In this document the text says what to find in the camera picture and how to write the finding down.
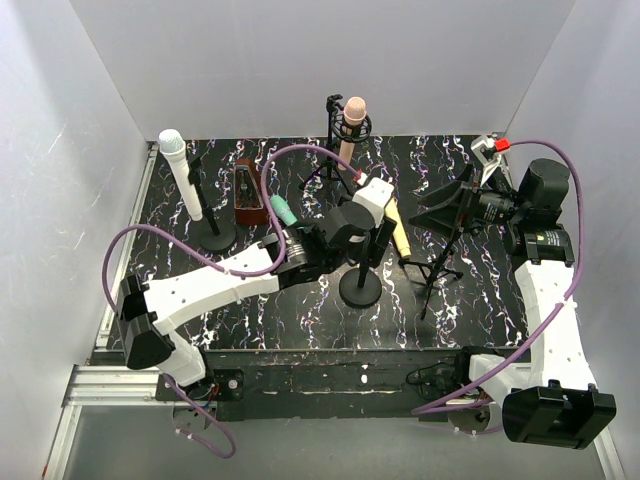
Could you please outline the yellow microphone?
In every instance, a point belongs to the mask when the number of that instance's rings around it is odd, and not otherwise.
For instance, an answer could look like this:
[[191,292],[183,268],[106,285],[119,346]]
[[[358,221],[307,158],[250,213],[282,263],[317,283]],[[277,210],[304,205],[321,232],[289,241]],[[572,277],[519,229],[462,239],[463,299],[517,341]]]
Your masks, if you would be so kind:
[[408,259],[411,256],[411,247],[398,210],[397,201],[391,198],[385,207],[385,215],[395,222],[393,240],[401,259]]

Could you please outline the black round-base clip stand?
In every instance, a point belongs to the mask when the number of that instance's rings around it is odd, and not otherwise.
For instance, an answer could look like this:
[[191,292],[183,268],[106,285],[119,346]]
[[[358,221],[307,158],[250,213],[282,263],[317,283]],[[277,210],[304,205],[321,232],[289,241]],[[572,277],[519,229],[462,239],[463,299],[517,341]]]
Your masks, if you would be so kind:
[[355,309],[366,309],[380,299],[381,281],[371,270],[368,258],[371,236],[363,240],[359,263],[347,271],[339,282],[339,295],[343,302]]
[[209,253],[226,253],[237,238],[236,226],[227,220],[217,220],[214,210],[208,204],[201,183],[201,157],[196,156],[189,163],[188,180],[195,188],[204,217],[204,226],[197,234],[199,245]]

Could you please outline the black tripod clip stand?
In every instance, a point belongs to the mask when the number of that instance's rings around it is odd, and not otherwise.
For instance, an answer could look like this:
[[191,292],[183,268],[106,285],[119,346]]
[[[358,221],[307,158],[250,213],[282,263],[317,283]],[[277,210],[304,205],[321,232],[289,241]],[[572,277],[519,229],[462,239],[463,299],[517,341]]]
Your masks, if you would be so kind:
[[448,238],[448,242],[443,249],[443,251],[438,255],[438,257],[429,262],[412,260],[411,257],[408,259],[400,259],[399,266],[401,268],[405,268],[406,266],[416,266],[419,268],[422,277],[425,281],[426,287],[426,300],[424,306],[420,313],[420,319],[423,320],[426,317],[428,303],[434,289],[435,283],[441,279],[446,277],[447,275],[453,275],[455,280],[459,280],[463,277],[463,273],[445,266],[448,258],[455,253],[455,243],[461,238],[463,233],[469,233],[471,235],[478,235],[480,232],[480,228],[461,228],[460,222],[457,226],[457,230],[453,233],[453,235]]

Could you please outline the mint green microphone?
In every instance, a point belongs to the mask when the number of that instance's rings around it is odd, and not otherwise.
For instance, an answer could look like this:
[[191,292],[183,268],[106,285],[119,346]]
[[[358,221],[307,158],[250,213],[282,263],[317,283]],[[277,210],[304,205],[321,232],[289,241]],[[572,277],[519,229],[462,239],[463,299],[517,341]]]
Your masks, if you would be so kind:
[[270,197],[270,206],[276,216],[276,224],[284,228],[298,228],[299,220],[291,210],[288,202],[280,195],[272,195]]

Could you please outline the pink microphone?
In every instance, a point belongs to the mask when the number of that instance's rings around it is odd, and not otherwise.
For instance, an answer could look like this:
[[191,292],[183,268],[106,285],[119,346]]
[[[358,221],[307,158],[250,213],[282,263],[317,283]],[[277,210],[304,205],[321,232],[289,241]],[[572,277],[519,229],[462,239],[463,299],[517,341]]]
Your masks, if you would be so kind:
[[351,162],[355,144],[352,142],[359,136],[360,128],[367,116],[367,106],[363,98],[350,97],[343,109],[341,132],[345,139],[340,142],[339,157],[346,163]]

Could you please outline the white microphone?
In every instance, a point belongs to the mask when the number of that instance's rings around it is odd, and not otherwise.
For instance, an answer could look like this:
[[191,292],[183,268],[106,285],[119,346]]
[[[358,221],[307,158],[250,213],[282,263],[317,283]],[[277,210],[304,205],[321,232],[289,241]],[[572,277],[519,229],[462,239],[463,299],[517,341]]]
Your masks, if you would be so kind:
[[195,186],[189,180],[189,164],[186,155],[186,142],[175,129],[165,129],[159,133],[159,150],[173,174],[177,188],[193,221],[203,219],[203,211]]

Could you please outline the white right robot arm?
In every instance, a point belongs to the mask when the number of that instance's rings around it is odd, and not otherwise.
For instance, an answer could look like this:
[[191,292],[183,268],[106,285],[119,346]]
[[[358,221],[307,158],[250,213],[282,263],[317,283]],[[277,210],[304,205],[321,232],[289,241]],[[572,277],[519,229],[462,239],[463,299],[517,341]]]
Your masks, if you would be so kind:
[[617,413],[613,395],[599,391],[584,356],[576,305],[569,289],[578,275],[570,236],[559,224],[569,169],[536,159],[518,189],[482,185],[468,165],[451,183],[420,200],[413,226],[447,238],[488,225],[504,229],[525,308],[530,355],[520,363],[488,347],[465,347],[456,358],[457,381],[483,391],[500,409],[508,439],[585,449]]

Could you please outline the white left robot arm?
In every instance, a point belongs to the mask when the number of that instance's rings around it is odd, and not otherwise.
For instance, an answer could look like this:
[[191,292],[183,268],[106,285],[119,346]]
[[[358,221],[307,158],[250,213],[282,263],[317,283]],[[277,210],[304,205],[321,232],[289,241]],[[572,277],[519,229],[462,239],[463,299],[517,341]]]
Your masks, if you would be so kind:
[[373,305],[379,296],[367,291],[360,269],[379,265],[395,226],[383,210],[347,201],[315,222],[297,221],[264,237],[216,268],[149,282],[123,279],[114,311],[126,367],[156,367],[186,392],[210,386],[213,370],[202,349],[179,334],[180,326],[247,298],[314,282],[346,263],[353,266],[342,279],[346,303]]

